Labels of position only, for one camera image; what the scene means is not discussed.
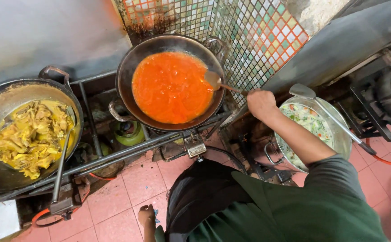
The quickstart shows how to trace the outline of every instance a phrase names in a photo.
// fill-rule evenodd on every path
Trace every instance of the wok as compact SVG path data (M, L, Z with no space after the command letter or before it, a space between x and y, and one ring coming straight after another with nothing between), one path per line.
M65 76L65 85L50 80L49 71L56 71L59 74L63 74ZM39 78L37 79L19 79L0 83L0 123L17 107L38 99L54 100L72 106L77 119L77 126L74 129L74 142L69 146L66 155L66 158L70 157L82 135L83 113L79 101L70 89L69 74L62 70L47 66L40 71ZM54 174L57 169L58 162L53 162L49 168L41 168L39 178L32 180L29 177L24 177L24 173L0 161L0 192L7 192L28 186Z
M206 47L211 46L213 42L216 42L219 45L219 51L216 54ZM218 111L225 97L225 90L223 88L214 92L211 104L202 115L184 124L161 123L142 112L134 100L131 88L134 71L145 57L166 51L187 52L188 54L199 58L207 65L209 71L214 71L219 74L221 82L225 83L222 61L226 56L227 47L225 43L217 37L210 37L205 40L203 44L193 38L182 35L157 35L148 38L139 45L132 47L125 54L118 66L116 90L122 100L114 100L109 104L110 112L118 121L138 121L150 128L165 132L184 131L202 125ZM120 116L116 112L115 105L122 103L125 105L130 115Z

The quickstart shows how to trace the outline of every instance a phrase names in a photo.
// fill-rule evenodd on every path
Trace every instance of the hand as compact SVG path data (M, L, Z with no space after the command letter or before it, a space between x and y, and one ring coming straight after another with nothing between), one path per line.
M145 227L146 223L155 223L155 212L152 204L142 206L139 210L139 222Z
M271 91L262 91L259 88L251 90L246 97L248 109L252 115L266 123L275 111L279 111L276 106L275 96Z

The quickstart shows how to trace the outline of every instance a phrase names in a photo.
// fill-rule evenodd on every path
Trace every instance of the pot handle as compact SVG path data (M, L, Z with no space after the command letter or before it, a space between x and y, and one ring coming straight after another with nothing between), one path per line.
M43 68L40 71L40 73L38 74L38 77L40 77L41 79L50 79L49 71L58 72L59 74L63 75L64 76L64 87L67 90L69 90L70 92L73 92L72 88L70 87L70 75L67 72L65 72L55 66L48 65L47 67Z
M137 121L137 119L131 115L127 115L127 116L119 115L119 113L117 113L117 111L115 110L115 105L124 105L124 103L122 102L121 99L115 99L109 103L109 111L112 114L112 116L114 118L116 118L116 120L121 121L121 122Z
M220 40L220 38L216 36L207 38L203 41L203 45L209 48L212 42L217 42L220 45L220 50L215 54L215 56L222 65L224 63L224 59L227 58L229 48L224 41Z
M266 154L267 158L269 159L269 162L271 162L273 165L278 165L283 162L283 158L280 158L277 162L273 162L272 158L269 156L267 152L267 147L270 145L273 145L273 141L269 140L269 142L264 146L264 153Z

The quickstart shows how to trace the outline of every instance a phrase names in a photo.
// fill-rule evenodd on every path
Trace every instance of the forearm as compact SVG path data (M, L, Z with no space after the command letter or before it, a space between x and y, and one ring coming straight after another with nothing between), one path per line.
M145 242L155 242L155 218L149 218L144 227Z
M336 154L322 140L285 116L279 109L266 113L261 121L273 129L304 164L310 164Z

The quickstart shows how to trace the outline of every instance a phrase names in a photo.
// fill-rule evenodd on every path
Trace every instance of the metal spatula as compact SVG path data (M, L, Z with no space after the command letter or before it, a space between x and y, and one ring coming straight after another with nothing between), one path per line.
M228 89L230 91L234 91L234 92L240 93L243 96L247 96L248 95L248 91L237 90L235 88L232 88L229 85L222 84L221 83L221 78L220 78L220 76L216 72L206 71L204 73L204 79L214 88L214 91L217 91L217 90L220 89L220 87L223 87L223 88L226 88L226 89Z
M290 94L294 96L298 96L300 98L313 100L316 102L324 112L327 113L327 115L333 119L333 121L338 124L341 129L343 129L350 137L353 139L357 144L363 148L367 153L371 155L376 155L376 151L374 151L370 146L368 146L366 143L361 141L357 136L355 136L345 125L343 125L337 118L335 118L322 104L317 100L317 95L315 94L314 90L308 88L305 85L302 84L294 84L290 88Z
M61 179L63 178L65 154L69 146L70 133L74 129L74 127L76 127L76 117L74 115L74 110L71 106L67 106L67 115L70 116L70 118L72 119L73 127L67 132L67 136L65 137L64 141L63 152L61 152L61 157L58 160L59 166L58 172L56 173L55 185L52 193L52 204L57 203L59 199L59 189L61 188Z

